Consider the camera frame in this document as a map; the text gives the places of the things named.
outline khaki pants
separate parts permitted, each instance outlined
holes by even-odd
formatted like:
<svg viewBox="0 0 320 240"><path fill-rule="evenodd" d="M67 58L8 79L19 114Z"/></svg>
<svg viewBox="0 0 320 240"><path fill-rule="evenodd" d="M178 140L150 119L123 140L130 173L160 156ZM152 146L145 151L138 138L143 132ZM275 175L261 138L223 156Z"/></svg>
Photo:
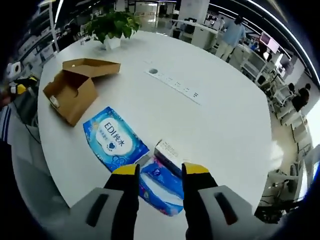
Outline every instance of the khaki pants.
<svg viewBox="0 0 320 240"><path fill-rule="evenodd" d="M218 58L221 58L223 61L226 61L231 52L233 51L234 47L228 45L223 40L220 41L219 47L215 53Z"/></svg>

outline tissue package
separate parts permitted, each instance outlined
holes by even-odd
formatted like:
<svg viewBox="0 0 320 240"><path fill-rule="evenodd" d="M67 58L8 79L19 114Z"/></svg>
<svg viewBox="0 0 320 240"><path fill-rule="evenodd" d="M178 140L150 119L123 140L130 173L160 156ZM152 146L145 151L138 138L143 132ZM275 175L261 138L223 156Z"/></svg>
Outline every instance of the tissue package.
<svg viewBox="0 0 320 240"><path fill-rule="evenodd" d="M113 172L149 152L128 124L107 107L83 124L86 140L97 158Z"/></svg>
<svg viewBox="0 0 320 240"><path fill-rule="evenodd" d="M156 158L151 158L140 171L139 195L168 216L177 215L184 209L182 180Z"/></svg>

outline white round table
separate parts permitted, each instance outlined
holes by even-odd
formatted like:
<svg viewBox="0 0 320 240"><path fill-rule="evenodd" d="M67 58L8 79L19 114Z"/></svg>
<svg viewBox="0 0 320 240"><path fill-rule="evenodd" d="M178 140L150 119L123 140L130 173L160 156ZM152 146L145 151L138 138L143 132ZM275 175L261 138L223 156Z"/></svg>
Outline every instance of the white round table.
<svg viewBox="0 0 320 240"><path fill-rule="evenodd" d="M50 106L43 88L62 69L63 61L94 58L121 63L120 72L95 80L99 97L75 127ZM197 91L196 104L160 80L149 69ZM255 211L270 164L271 121L266 96L231 65L189 43L139 31L111 52L101 43L75 42L43 68L38 97L39 133L44 156L61 195L72 207L111 173L96 158L83 123L112 107L153 153L167 140L185 159L209 169L219 185L247 200ZM185 239L185 212L169 217L139 198L135 239Z"/></svg>

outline potted plant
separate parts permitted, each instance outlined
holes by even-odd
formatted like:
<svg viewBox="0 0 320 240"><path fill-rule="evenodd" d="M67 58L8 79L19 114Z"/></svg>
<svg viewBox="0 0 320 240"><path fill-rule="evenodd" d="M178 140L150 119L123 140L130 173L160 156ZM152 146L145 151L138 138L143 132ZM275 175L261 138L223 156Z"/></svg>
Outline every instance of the potted plant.
<svg viewBox="0 0 320 240"><path fill-rule="evenodd" d="M87 25L86 33L100 41L107 48L120 46L120 38L130 38L140 27L138 19L130 12L113 11L102 16L95 16Z"/></svg>

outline box lid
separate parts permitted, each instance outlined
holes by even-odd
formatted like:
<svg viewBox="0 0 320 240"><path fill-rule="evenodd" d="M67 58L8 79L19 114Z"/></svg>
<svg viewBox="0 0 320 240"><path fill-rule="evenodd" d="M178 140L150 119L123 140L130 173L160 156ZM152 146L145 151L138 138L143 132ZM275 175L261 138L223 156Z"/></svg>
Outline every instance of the box lid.
<svg viewBox="0 0 320 240"><path fill-rule="evenodd" d="M94 78L118 73L120 70L120 63L90 58L79 58L63 62L62 68L65 71Z"/></svg>

